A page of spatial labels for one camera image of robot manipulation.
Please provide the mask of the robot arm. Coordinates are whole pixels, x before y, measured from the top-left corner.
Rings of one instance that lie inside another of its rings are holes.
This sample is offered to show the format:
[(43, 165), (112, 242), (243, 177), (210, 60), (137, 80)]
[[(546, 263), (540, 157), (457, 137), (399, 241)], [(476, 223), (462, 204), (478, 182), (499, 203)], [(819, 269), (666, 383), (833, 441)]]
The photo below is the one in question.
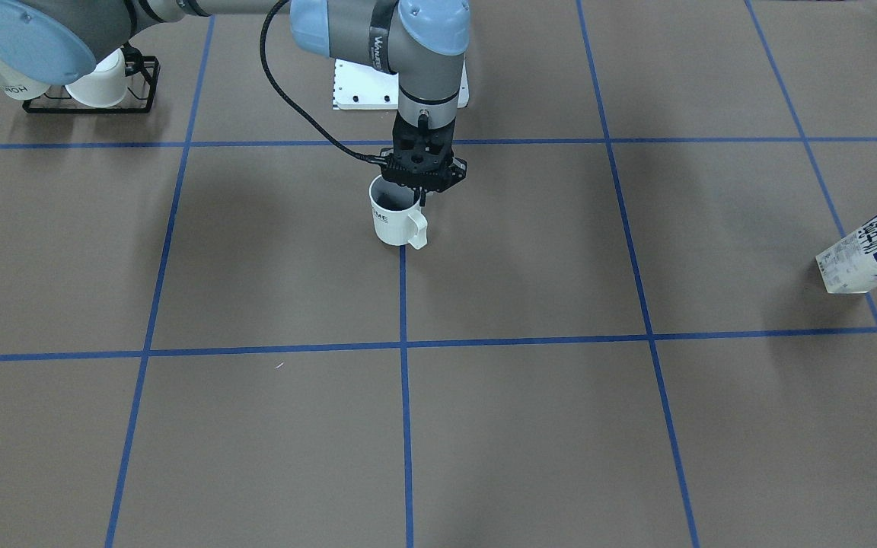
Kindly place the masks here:
[(470, 44), (467, 1), (0, 1), (0, 60), (28, 78), (70, 84), (140, 31), (181, 18), (261, 14), (259, 59), (271, 72), (266, 45), (282, 8), (303, 51), (393, 74), (399, 83), (393, 145), (380, 154), (348, 156), (380, 167), (419, 205), (466, 177), (453, 152), (461, 76)]

